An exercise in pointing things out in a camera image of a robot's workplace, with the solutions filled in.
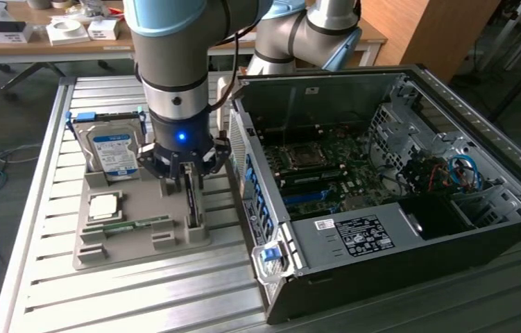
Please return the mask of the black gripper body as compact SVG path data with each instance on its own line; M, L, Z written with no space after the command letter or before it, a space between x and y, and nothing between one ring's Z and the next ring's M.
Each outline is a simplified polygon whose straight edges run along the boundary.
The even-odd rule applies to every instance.
M213 148L209 115L209 110L203 110L196 116L179 120L161 117L151 110L155 143L187 157L192 157L193 151L197 156L200 153L205 156Z

